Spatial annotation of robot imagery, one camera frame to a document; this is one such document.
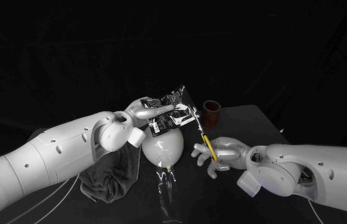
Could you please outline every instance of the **gray towel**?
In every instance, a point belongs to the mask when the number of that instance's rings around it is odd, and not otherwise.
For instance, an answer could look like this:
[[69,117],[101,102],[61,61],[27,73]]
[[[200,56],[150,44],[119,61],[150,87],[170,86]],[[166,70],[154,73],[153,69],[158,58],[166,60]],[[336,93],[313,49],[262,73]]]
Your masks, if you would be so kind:
[[95,202],[101,199],[111,203],[128,192],[138,176],[140,148],[125,143],[80,172],[80,192]]

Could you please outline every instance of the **black background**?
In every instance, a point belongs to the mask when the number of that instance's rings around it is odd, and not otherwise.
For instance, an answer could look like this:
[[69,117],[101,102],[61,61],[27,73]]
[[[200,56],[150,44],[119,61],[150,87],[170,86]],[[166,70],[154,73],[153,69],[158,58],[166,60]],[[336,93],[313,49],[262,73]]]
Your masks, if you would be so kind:
[[343,145],[347,0],[4,0],[0,154],[37,128],[186,86],[290,143]]

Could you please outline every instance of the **black table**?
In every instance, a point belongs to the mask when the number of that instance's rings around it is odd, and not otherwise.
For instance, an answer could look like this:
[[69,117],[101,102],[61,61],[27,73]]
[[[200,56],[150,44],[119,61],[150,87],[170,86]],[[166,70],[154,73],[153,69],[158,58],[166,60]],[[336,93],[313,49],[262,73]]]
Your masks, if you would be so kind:
[[[222,108],[216,126],[203,130],[209,140],[225,136],[238,139],[249,147],[287,144],[254,105]],[[174,174],[183,223],[319,223],[307,200],[300,196],[280,197],[262,188],[252,198],[245,194],[235,184],[244,170],[216,172],[218,177],[212,180],[206,173],[209,161],[197,167],[197,158],[190,157],[193,144],[202,143],[196,123],[186,124],[180,131],[184,147],[174,164]],[[77,179],[63,202],[40,223],[161,223],[155,167],[142,153],[140,157],[138,179],[121,199],[109,204],[102,201],[93,203],[79,191]],[[12,223],[34,223],[63,198],[73,181],[74,177],[48,200]],[[35,191],[0,212],[0,223],[25,211],[59,185]],[[312,205],[323,224],[345,221],[343,211],[314,203]]]

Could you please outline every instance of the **white cable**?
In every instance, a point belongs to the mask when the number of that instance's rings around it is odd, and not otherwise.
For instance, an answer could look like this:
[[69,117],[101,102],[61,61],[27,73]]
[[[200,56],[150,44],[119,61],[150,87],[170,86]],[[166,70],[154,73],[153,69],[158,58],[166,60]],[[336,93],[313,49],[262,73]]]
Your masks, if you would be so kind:
[[[73,185],[74,185],[74,183],[76,183],[77,177],[79,177],[79,174],[76,175],[76,178],[74,178],[74,180],[73,180],[72,187],[73,187]],[[59,204],[61,203],[64,197],[63,197],[61,200],[59,201],[59,203],[57,203],[57,205],[54,206],[54,208],[56,208],[56,207],[59,206]],[[37,224],[37,223],[43,220],[43,218],[50,214],[50,212],[34,222],[34,224]]]
[[11,224],[28,211],[31,211],[46,200],[47,198],[57,192],[57,190],[61,188],[61,186],[66,184],[67,180],[61,183],[61,185],[57,187],[57,189],[51,192],[51,194],[27,210],[24,211],[15,218],[12,218],[5,224]]
[[[310,205],[310,207],[312,207],[312,204],[310,204],[310,201],[309,201],[309,200],[307,200],[307,202],[309,202],[309,205]],[[313,213],[314,213],[314,215],[316,215],[316,212],[314,212],[314,210],[313,210],[313,207],[312,207],[312,211],[313,211]],[[317,215],[316,215],[316,218],[317,218],[320,224],[323,224],[323,222],[320,221],[320,218],[317,217]]]

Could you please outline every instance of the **glass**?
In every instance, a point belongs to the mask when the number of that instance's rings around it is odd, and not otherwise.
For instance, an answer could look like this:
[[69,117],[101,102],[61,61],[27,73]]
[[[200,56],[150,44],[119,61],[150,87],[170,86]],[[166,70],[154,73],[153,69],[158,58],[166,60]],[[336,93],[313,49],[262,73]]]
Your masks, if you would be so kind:
[[203,127],[213,127],[219,117],[221,105],[213,100],[206,100],[202,104],[200,124]]

